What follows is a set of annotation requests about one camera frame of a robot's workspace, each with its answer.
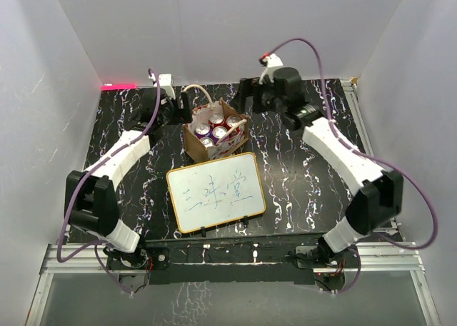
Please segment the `printed canvas tote bag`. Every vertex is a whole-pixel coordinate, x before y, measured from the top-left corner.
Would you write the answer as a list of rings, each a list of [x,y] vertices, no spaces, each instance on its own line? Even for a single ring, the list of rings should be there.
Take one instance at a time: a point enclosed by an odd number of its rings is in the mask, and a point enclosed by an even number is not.
[[[194,108],[191,122],[183,125],[184,150],[196,163],[233,154],[248,140],[249,117],[236,112],[224,100],[212,99],[200,85],[191,84],[182,91],[197,88],[208,103]]]

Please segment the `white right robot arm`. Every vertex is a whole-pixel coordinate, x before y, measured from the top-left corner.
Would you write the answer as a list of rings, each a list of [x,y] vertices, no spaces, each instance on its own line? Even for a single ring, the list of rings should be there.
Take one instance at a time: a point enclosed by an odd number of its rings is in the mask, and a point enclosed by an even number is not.
[[[298,254],[299,260],[333,267],[343,260],[345,250],[400,213],[403,176],[365,158],[354,144],[345,147],[346,137],[333,132],[321,109],[306,100],[296,69],[282,67],[241,79],[231,105],[242,112],[248,97],[253,99],[253,112],[274,112],[287,129],[302,131],[303,142],[331,165],[353,196],[342,219],[318,239],[315,248]]]

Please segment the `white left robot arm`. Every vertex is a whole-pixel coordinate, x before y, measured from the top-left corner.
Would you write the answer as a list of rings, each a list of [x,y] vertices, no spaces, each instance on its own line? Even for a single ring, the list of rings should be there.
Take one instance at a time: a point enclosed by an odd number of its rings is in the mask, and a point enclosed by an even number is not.
[[[95,164],[68,174],[66,223],[123,253],[122,258],[130,267],[143,266],[148,252],[139,245],[141,236],[121,220],[116,189],[155,146],[164,126],[190,123],[191,119],[187,93],[175,97],[172,87],[144,88],[140,106],[124,124],[118,141]]]

